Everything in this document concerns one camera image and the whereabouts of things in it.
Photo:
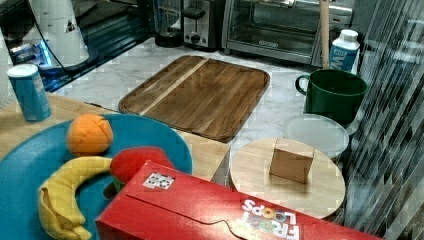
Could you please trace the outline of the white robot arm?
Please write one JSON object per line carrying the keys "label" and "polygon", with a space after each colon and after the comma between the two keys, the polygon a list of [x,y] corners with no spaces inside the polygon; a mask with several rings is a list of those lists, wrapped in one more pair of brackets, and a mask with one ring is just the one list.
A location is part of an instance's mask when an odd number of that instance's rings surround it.
{"label": "white robot arm", "polygon": [[70,70],[89,59],[72,0],[28,0],[41,39],[39,67]]}

